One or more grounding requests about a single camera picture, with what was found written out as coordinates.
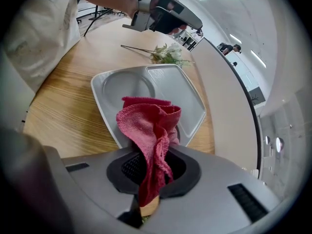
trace black grille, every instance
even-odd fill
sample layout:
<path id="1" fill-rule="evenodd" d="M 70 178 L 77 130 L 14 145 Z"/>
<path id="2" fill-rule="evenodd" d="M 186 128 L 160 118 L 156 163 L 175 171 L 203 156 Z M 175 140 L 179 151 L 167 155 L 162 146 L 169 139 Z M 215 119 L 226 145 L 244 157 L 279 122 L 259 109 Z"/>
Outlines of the black grille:
<path id="1" fill-rule="evenodd" d="M 228 189 L 252 223 L 263 218 L 268 213 L 242 184 L 229 186 Z"/>
<path id="2" fill-rule="evenodd" d="M 66 169 L 69 173 L 71 173 L 71 172 L 78 171 L 87 167 L 89 167 L 89 165 L 86 162 L 84 162 L 84 163 L 66 166 Z"/>
<path id="3" fill-rule="evenodd" d="M 121 170 L 132 182 L 140 185 L 146 176 L 146 161 L 144 155 L 138 154 L 134 158 L 125 162 L 122 165 Z"/>

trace flower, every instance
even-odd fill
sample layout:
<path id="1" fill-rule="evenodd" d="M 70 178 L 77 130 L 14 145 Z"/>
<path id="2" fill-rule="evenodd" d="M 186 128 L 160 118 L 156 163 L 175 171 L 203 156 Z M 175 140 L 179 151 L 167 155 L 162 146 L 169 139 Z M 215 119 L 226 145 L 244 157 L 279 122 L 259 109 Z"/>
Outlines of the flower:
<path id="1" fill-rule="evenodd" d="M 176 42 L 171 44 L 169 48 L 166 44 L 161 48 L 156 46 L 155 50 L 139 49 L 139 48 L 129 47 L 125 45 L 122 45 L 122 47 L 137 49 L 137 50 L 144 51 L 146 53 L 151 54 L 150 58 L 152 59 L 153 63 L 158 63 L 158 64 L 172 63 L 172 64 L 179 65 L 180 67 L 185 66 L 185 65 L 188 66 L 192 63 L 189 60 L 182 59 L 182 49 L 180 48 L 180 45 Z"/>
<path id="2" fill-rule="evenodd" d="M 171 44 L 171 46 L 168 48 L 168 52 L 182 52 L 179 44 L 176 42 Z"/>

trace floor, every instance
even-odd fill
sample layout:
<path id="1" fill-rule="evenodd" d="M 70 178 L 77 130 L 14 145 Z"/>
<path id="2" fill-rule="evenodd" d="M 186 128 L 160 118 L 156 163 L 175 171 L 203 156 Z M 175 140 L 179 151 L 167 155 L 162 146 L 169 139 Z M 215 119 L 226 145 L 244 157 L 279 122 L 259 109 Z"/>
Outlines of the floor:
<path id="1" fill-rule="evenodd" d="M 81 20 L 81 23 L 78 24 L 79 26 L 79 32 L 80 32 L 80 35 L 83 36 L 85 31 L 87 30 L 87 28 L 89 27 L 89 25 L 92 23 L 91 20 L 89 20 L 90 18 L 93 18 L 94 17 L 94 14 L 92 15 L 88 15 L 88 16 L 85 16 L 83 18 L 80 18 Z M 110 22 L 113 22 L 115 20 L 118 20 L 118 19 L 121 19 L 121 18 L 124 18 L 125 16 L 124 15 L 114 15 L 114 14 L 108 14 L 108 15 L 104 15 L 102 16 L 101 18 L 99 18 L 98 20 L 96 20 L 91 28 L 89 29 L 88 33 L 90 33 L 91 31 L 101 27 L 102 25 L 105 25 L 105 24 L 108 24 Z"/>

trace white tray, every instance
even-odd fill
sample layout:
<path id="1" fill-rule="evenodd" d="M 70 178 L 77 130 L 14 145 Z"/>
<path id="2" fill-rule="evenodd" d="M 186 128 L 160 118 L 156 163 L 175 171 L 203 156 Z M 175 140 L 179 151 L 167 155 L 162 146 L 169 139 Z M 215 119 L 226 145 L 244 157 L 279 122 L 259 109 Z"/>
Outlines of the white tray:
<path id="1" fill-rule="evenodd" d="M 169 100 L 182 109 L 178 123 L 180 145 L 187 146 L 202 124 L 206 108 L 196 88 L 182 69 L 174 64 L 127 68 L 98 74 L 91 87 L 99 111 L 120 148 L 131 141 L 119 130 L 116 115 L 125 96 Z"/>

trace red cloth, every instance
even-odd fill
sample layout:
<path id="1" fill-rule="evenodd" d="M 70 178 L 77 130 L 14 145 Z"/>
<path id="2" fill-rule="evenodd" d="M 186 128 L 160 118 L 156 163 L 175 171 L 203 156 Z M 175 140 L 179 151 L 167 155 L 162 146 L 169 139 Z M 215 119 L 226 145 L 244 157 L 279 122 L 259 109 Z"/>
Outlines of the red cloth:
<path id="1" fill-rule="evenodd" d="M 123 110 L 117 114 L 120 130 L 143 152 L 146 177 L 139 188 L 139 204 L 149 204 L 166 185 L 165 175 L 173 181 L 165 161 L 170 143 L 179 144 L 176 125 L 181 109 L 170 101 L 144 97 L 124 97 Z"/>

